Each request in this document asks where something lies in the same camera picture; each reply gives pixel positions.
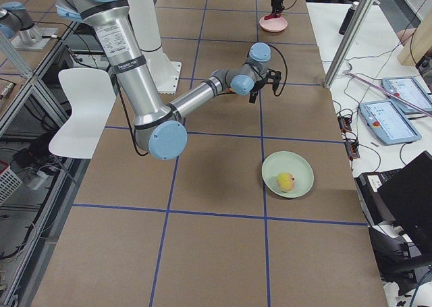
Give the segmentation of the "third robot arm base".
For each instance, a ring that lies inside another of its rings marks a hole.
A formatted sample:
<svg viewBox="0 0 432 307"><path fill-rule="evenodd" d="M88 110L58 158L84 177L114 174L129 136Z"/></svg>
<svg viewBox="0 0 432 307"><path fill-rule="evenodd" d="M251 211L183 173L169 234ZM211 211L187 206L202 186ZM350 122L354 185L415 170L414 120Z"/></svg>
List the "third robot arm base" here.
<svg viewBox="0 0 432 307"><path fill-rule="evenodd" d="M21 51L42 51L58 28L40 27L31 18L24 5L17 1L1 4L1 33Z"/></svg>

